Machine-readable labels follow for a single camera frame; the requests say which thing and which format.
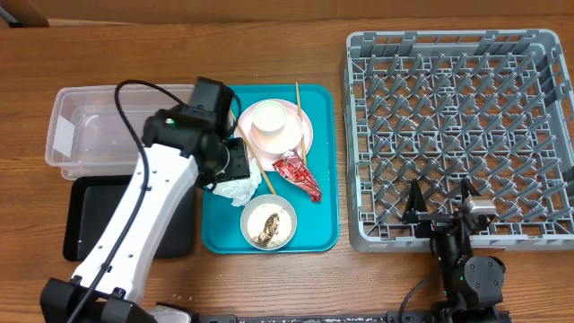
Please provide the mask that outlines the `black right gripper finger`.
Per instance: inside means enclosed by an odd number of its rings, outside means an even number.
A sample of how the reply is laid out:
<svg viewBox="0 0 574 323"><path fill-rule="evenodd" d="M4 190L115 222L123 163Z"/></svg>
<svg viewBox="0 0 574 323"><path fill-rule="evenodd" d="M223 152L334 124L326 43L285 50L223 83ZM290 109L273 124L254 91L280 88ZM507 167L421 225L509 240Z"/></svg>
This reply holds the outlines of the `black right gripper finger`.
<svg viewBox="0 0 574 323"><path fill-rule="evenodd" d="M474 187L471 183L469 178L463 178L460 181L461 187L461 197L463 200L466 200L470 196L480 196L481 194L478 190Z"/></svg>
<svg viewBox="0 0 574 323"><path fill-rule="evenodd" d="M409 183L408 200L402 216L402 223L427 221L428 215L419 182L417 179L412 179Z"/></svg>

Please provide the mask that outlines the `white napkin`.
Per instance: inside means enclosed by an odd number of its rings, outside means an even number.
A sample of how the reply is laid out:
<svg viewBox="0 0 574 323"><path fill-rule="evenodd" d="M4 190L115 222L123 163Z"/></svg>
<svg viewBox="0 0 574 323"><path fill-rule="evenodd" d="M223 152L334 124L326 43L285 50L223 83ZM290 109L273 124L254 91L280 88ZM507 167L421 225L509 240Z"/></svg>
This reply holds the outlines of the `white napkin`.
<svg viewBox="0 0 574 323"><path fill-rule="evenodd" d="M245 206L252 199L262 181L261 171L255 158L251 159L249 170L250 176L247 179L236 179L218 184L213 193L229 198L232 206Z"/></svg>

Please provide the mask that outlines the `wooden chopstick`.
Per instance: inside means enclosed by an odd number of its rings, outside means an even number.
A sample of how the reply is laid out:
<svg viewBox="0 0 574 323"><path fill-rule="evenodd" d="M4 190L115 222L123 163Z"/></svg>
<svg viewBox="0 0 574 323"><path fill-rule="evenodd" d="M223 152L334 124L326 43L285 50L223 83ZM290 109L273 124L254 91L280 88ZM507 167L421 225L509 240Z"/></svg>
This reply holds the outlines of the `wooden chopstick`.
<svg viewBox="0 0 574 323"><path fill-rule="evenodd" d="M276 195L276 191L274 189L273 184L271 183L270 179L268 178L265 169L263 168L263 165L261 163L261 161L259 160L256 151L254 150L254 148L252 147L251 143L248 140L248 136L246 135L246 133L243 131L240 123L239 123L239 118L235 115L235 113L230 110L230 116L232 117L233 121L236 123L236 129L239 131L239 133L241 134L241 137L243 138L249 152L251 153L251 155L253 156L253 158L256 159L257 161L257 167L260 170L261 176L262 178L265 180L265 183L267 184L267 186L269 187L271 193L273 195Z"/></svg>
<svg viewBox="0 0 574 323"><path fill-rule="evenodd" d="M300 100L300 87L299 87L299 82L295 82L295 92L296 92L296 100L297 100L297 106L298 106L298 116L300 118L301 121L301 129L302 129L302 135L301 135L301 140L300 140L300 147L301 147L301 159L303 160L303 163L305 165L307 165L307 151L306 151L306 144L305 144L305 127L304 127L304 118L302 117L302 107L301 107L301 100Z"/></svg>

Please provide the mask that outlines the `red snack wrapper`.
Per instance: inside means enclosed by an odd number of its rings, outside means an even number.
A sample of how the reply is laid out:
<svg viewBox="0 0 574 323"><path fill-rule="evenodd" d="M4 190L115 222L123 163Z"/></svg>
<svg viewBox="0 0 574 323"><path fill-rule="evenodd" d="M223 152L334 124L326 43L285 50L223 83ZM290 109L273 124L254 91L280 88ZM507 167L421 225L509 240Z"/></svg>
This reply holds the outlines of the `red snack wrapper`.
<svg viewBox="0 0 574 323"><path fill-rule="evenodd" d="M322 192L316 179L295 150L284 153L273 163L273 168L284 179L304 190L313 203L322 200Z"/></svg>

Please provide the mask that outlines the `grey bowl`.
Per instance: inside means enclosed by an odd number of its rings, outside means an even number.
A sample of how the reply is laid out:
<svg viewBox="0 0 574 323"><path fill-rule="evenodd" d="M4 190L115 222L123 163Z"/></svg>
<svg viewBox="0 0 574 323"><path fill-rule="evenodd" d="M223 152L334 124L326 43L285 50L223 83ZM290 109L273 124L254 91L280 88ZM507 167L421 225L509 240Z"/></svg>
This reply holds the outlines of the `grey bowl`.
<svg viewBox="0 0 574 323"><path fill-rule="evenodd" d="M273 203L273 204L277 204L280 205L282 208L284 208L292 217L292 224L293 224L293 229L291 231L291 237L289 238L289 240L283 244L280 248L278 249L264 249L261 247L258 247L248 236L248 232L247 232L247 222L248 222L248 216L249 214L259 205L262 204L266 204L266 203ZM257 196L255 198L253 198L249 203L247 203L247 205L245 206L242 214L241 214L241 220L240 220L240 227L241 227L241 232L244 236L244 238L246 239L246 241L253 246L256 249L259 250L263 250L263 251L276 251L279 250L283 247L285 247L293 238L296 229L297 229L297 224L298 224L298 220L297 220L297 215L295 213L294 208L291 206L291 204L283 197L277 196L277 195L272 195L272 194L268 194L268 195L262 195L262 196Z"/></svg>

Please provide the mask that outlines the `rice food waste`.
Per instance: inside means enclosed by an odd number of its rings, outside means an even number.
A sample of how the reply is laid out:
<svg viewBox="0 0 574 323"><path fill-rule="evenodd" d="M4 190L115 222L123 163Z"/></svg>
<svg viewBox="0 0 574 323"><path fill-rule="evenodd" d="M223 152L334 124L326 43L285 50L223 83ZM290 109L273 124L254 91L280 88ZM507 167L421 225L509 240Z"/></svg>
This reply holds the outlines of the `rice food waste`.
<svg viewBox="0 0 574 323"><path fill-rule="evenodd" d="M291 215L277 204L259 205L248 216L248 236L264 249L280 248L291 237L292 229Z"/></svg>

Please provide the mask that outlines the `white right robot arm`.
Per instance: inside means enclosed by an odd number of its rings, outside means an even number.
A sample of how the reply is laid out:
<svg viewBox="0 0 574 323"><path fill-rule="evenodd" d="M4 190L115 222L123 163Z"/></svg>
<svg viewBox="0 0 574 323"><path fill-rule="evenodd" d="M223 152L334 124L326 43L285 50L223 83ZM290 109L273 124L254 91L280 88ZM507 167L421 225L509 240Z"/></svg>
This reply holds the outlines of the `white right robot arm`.
<svg viewBox="0 0 574 323"><path fill-rule="evenodd" d="M403 223L415 225L414 235L430 242L430 252L439 262L439 271L418 283L402 301L400 322L509 322L507 312L496 305L503 302L502 287L506 267L490 256L476 256L470 237L484 231L495 217L492 200L481 194L469 179L460 182L462 203L453 213L428 212L416 179L409 184L409 196ZM406 313L411 297L425 284L440 278L444 301L436 301L430 310Z"/></svg>

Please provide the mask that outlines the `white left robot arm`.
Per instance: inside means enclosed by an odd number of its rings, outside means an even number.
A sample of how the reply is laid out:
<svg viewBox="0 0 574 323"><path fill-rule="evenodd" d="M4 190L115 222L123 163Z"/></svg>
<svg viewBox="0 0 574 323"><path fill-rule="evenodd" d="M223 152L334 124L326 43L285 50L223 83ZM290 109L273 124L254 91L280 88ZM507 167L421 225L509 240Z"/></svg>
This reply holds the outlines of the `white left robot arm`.
<svg viewBox="0 0 574 323"><path fill-rule="evenodd" d="M239 101L224 83L200 77L188 102L177 100L145 120L135 135L138 160L115 212L86 259L67 281L48 280L40 295L47 322L192 322L194 315L140 303L157 248L181 200L199 187L250 175L246 145L233 138L230 107Z"/></svg>

